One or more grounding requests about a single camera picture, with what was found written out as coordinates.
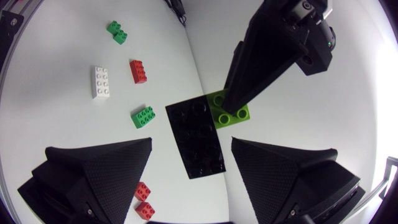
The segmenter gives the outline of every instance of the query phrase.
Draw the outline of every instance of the white backdrop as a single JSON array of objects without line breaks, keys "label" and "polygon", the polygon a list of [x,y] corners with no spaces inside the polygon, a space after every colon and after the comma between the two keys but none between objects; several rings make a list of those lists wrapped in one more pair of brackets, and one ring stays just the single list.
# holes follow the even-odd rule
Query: white backdrop
[{"label": "white backdrop", "polygon": [[[106,31],[116,20],[127,34],[119,45]],[[136,85],[129,61],[148,77]],[[91,69],[109,71],[110,98],[93,101]],[[27,25],[12,57],[0,104],[0,155],[7,189],[21,223],[38,223],[17,192],[45,161],[44,149],[85,147],[152,137],[141,180],[155,221],[224,222],[224,175],[189,180],[165,106],[202,95],[183,26],[163,1],[46,0]],[[130,112],[156,113],[136,129]],[[146,223],[134,211],[126,223]]]}]

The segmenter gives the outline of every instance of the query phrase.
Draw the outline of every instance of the lime green lego brick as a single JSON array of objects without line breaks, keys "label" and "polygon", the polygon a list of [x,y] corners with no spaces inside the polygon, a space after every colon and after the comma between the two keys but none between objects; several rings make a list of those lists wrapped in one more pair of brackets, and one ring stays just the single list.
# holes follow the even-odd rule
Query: lime green lego brick
[{"label": "lime green lego brick", "polygon": [[127,39],[127,34],[123,31],[123,30],[119,30],[118,34],[116,34],[113,39],[119,43],[119,44],[123,44],[124,41],[126,41]]},{"label": "lime green lego brick", "polygon": [[149,121],[155,118],[155,113],[152,110],[152,107],[147,107],[143,109],[138,114],[131,116],[132,122],[136,125],[136,128],[144,127]]},{"label": "lime green lego brick", "polygon": [[110,23],[106,30],[109,31],[112,35],[116,35],[120,30],[120,24],[118,24],[118,22],[116,21],[113,21],[112,23]]},{"label": "lime green lego brick", "polygon": [[229,114],[221,107],[225,98],[225,90],[207,94],[206,97],[210,105],[211,115],[213,116],[216,129],[250,119],[249,108],[247,105],[244,105],[235,114]]}]

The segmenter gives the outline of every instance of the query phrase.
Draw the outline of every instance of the white lego brick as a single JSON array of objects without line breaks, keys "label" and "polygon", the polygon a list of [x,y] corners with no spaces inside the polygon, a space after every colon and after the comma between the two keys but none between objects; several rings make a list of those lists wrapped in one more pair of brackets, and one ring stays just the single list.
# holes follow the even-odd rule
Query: white lego brick
[{"label": "white lego brick", "polygon": [[93,99],[106,100],[109,98],[108,70],[95,67],[92,77]]}]

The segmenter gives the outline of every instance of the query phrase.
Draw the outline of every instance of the black lego plate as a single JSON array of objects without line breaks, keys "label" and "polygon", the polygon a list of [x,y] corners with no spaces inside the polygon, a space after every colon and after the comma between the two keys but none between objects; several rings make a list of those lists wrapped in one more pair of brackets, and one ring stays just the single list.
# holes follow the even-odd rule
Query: black lego plate
[{"label": "black lego plate", "polygon": [[206,96],[166,106],[166,111],[189,179],[225,172]]}]

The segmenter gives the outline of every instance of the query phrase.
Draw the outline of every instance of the green brick stack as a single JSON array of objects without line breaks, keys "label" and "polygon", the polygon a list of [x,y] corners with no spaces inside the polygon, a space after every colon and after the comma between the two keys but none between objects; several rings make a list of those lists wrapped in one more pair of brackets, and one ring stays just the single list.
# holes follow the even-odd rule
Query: green brick stack
[{"label": "green brick stack", "polygon": [[112,23],[110,23],[110,25],[108,26],[108,28],[106,30],[113,35],[113,39],[117,43],[123,44],[124,41],[126,41],[126,39],[127,39],[127,34],[120,28],[121,28],[121,25],[118,24],[118,22],[113,21]]},{"label": "green brick stack", "polygon": [[210,105],[211,115],[213,116],[216,129],[250,119],[249,108],[247,105],[244,105],[235,114],[229,114],[221,107],[225,98],[225,90],[210,93],[206,95],[206,97]]}]

